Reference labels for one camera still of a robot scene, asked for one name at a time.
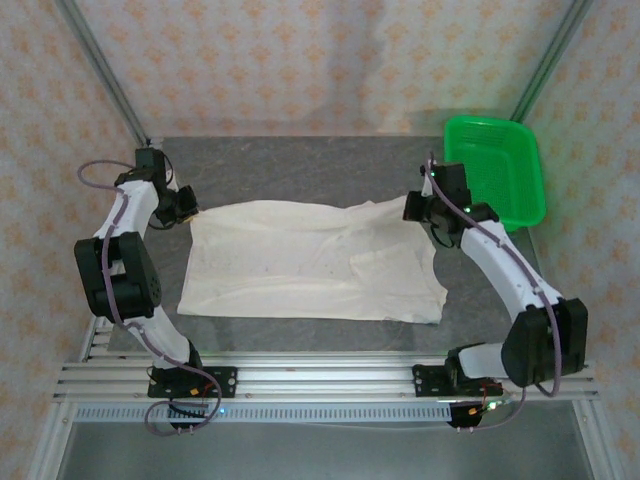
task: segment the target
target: metal pole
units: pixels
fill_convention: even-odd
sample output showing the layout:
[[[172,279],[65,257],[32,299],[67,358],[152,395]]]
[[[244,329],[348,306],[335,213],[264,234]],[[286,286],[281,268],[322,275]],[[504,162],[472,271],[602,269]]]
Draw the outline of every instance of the metal pole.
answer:
[[[56,0],[56,4],[69,25],[69,28],[71,28],[71,31],[80,43],[80,47],[87,56],[87,60],[89,60],[89,63],[98,74],[111,100],[113,100],[116,108],[127,123],[131,135],[133,135],[133,138],[141,146],[146,146],[148,136],[75,0]]]
[[[522,123],[525,120],[592,3],[593,0],[574,0],[571,4],[538,68],[520,97],[518,105],[511,115],[511,121]]]

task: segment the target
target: white towel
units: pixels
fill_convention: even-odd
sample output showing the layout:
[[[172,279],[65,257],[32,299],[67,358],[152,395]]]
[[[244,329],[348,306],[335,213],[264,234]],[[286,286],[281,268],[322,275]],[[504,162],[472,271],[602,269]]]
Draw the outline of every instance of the white towel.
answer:
[[[178,313],[438,323],[447,290],[405,198],[346,209],[256,201],[191,222]]]

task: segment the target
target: white cloth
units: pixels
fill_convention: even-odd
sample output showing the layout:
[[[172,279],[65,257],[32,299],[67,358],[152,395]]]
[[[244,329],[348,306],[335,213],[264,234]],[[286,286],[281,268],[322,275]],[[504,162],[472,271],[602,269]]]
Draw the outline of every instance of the white cloth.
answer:
[[[256,201],[201,212],[178,313],[438,323],[447,290],[429,236],[402,220],[404,202]]]

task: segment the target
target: green plastic basket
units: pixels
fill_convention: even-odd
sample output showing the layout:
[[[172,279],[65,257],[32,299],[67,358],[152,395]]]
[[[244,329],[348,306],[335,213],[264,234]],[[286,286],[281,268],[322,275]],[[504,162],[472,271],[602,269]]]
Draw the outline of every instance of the green plastic basket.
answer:
[[[524,125],[458,116],[444,130],[444,161],[463,163],[474,202],[487,202],[505,229],[532,227],[546,213],[538,147]]]

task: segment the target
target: patterned wallpaper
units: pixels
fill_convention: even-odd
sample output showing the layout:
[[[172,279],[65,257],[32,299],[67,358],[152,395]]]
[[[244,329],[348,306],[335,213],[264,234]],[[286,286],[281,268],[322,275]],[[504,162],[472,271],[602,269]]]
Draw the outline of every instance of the patterned wallpaper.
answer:
[[[135,145],[52,0],[2,3],[0,72],[0,477],[23,479],[60,363],[91,318],[73,244],[112,200],[75,169],[132,159]]]
[[[151,136],[508,117],[570,0],[78,0]]]
[[[640,2],[600,0],[527,123],[548,216],[533,230],[544,272],[590,310],[589,358],[628,478],[640,472]]]

